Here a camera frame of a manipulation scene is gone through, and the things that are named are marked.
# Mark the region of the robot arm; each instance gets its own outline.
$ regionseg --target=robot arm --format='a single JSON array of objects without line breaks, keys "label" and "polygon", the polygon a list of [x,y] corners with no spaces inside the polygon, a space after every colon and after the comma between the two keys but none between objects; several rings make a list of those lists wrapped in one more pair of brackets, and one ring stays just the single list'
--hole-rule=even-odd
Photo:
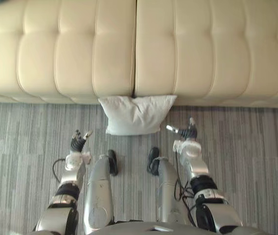
[{"label": "robot arm", "polygon": [[180,154],[180,163],[187,173],[188,183],[194,193],[198,227],[221,234],[242,227],[237,212],[228,204],[209,176],[209,169],[202,160],[201,145],[196,141],[197,130],[193,118],[190,119],[188,129],[181,130],[171,126],[167,126],[167,129],[181,134],[185,139],[175,141],[173,151]]},{"label": "robot arm", "polygon": [[82,148],[91,135],[88,132],[84,137],[78,130],[70,143],[70,154],[66,156],[65,172],[62,175],[57,192],[52,197],[48,208],[43,212],[34,232],[29,235],[74,235],[78,224],[77,201],[82,189],[85,163],[90,158],[82,154]]}]

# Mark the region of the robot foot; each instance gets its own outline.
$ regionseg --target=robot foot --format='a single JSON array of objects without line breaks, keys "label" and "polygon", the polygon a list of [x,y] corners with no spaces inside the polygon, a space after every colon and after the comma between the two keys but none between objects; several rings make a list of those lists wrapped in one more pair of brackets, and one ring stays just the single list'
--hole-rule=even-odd
[{"label": "robot foot", "polygon": [[152,175],[159,175],[159,164],[160,160],[155,160],[155,158],[159,157],[160,150],[157,147],[153,147],[150,150],[149,156],[148,156],[148,166],[147,171],[151,173]]},{"label": "robot foot", "polygon": [[110,174],[116,176],[118,174],[116,154],[113,150],[109,149],[107,155],[110,162]]}]

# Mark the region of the silver robot leg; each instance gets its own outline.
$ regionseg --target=silver robot leg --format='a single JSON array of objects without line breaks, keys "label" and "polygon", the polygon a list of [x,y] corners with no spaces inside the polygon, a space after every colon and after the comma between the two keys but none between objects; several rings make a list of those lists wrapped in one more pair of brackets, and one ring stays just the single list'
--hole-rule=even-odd
[{"label": "silver robot leg", "polygon": [[102,155],[88,181],[84,209],[85,234],[104,228],[114,221],[109,157]]},{"label": "silver robot leg", "polygon": [[159,164],[159,221],[190,225],[188,212],[182,200],[174,198],[177,172],[167,159]]}]

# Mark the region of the floor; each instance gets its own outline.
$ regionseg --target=floor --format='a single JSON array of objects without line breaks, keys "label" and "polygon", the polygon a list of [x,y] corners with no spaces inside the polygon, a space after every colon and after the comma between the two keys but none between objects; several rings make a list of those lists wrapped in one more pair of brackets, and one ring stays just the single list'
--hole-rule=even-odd
[{"label": "floor", "polygon": [[[120,174],[112,177],[116,220],[155,221],[158,179],[146,173],[147,154],[158,146],[172,162],[178,136],[165,125],[184,127],[189,116],[197,122],[212,177],[244,224],[278,234],[278,109],[174,107],[159,133],[116,137],[105,134],[100,106],[52,104],[0,104],[0,234],[33,229],[57,189],[52,163],[69,153],[75,129],[93,130],[85,147],[93,155],[87,176],[100,154],[109,148],[117,152]],[[83,234],[85,194],[86,187],[79,199],[78,234]]]}]

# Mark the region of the tufted sofa cushion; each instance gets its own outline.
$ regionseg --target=tufted sofa cushion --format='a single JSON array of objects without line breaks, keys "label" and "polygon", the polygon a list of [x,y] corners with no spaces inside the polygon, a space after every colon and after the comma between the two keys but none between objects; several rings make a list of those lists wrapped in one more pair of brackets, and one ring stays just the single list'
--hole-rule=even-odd
[{"label": "tufted sofa cushion", "polygon": [[131,95],[135,0],[0,4],[0,102],[96,103]]},{"label": "tufted sofa cushion", "polygon": [[138,96],[278,107],[278,0],[138,0]]}]

